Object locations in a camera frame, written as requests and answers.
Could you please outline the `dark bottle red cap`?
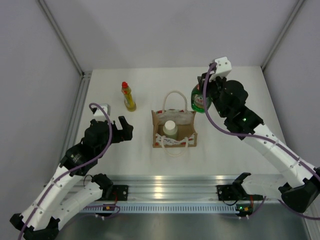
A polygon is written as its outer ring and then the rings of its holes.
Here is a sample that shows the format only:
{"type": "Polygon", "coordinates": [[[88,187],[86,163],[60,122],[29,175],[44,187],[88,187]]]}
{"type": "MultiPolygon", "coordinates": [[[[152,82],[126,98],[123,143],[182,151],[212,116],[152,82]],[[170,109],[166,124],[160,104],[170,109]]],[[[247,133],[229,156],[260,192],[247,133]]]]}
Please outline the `dark bottle red cap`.
{"type": "Polygon", "coordinates": [[[197,84],[191,91],[191,108],[201,114],[205,113],[203,92],[197,84]]]}

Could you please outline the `small brown bottle red cap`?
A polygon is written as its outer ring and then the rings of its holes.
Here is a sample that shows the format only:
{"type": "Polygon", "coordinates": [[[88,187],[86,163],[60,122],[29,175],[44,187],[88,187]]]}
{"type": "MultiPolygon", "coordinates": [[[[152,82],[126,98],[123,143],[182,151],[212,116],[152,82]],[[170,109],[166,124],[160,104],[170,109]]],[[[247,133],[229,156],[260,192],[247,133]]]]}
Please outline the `small brown bottle red cap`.
{"type": "Polygon", "coordinates": [[[129,112],[134,112],[137,108],[136,102],[132,97],[132,90],[129,87],[128,83],[123,81],[121,84],[121,92],[124,96],[124,105],[129,112]]]}

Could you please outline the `cream pump lotion bottle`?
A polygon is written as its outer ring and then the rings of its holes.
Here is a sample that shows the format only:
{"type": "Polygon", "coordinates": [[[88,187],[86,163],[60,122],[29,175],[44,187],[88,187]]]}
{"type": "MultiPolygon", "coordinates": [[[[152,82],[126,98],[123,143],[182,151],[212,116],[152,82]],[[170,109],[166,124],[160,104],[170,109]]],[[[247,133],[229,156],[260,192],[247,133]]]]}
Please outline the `cream pump lotion bottle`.
{"type": "Polygon", "coordinates": [[[212,104],[216,107],[219,104],[219,98],[218,97],[211,97],[212,104]]]}

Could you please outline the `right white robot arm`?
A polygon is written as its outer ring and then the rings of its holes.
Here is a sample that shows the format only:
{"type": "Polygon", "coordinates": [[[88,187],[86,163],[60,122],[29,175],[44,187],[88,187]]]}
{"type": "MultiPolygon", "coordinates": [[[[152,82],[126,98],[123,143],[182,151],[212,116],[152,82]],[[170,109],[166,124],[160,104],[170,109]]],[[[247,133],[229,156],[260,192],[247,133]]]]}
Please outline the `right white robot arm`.
{"type": "Polygon", "coordinates": [[[218,131],[238,137],[278,171],[264,176],[243,172],[233,181],[232,194],[238,200],[252,195],[277,199],[289,210],[299,215],[305,213],[320,194],[320,169],[289,149],[263,119],[246,106],[249,94],[239,81],[203,73],[197,77],[195,89],[205,94],[206,102],[212,103],[224,119],[226,129],[219,127],[208,109],[204,109],[207,119],[218,131]]]}

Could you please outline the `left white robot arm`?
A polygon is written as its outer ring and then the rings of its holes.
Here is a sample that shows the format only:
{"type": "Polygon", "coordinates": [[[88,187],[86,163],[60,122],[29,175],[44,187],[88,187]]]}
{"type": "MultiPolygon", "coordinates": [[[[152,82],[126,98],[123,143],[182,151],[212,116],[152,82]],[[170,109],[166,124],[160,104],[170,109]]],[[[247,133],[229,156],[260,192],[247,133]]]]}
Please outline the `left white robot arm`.
{"type": "Polygon", "coordinates": [[[111,144],[130,141],[133,126],[119,116],[116,124],[92,119],[79,143],[69,148],[54,175],[36,200],[22,213],[15,213],[10,223],[20,231],[18,239],[54,240],[65,224],[94,201],[107,200],[113,194],[114,183],[104,173],[91,178],[79,192],[66,195],[89,170],[97,165],[111,144]]]}

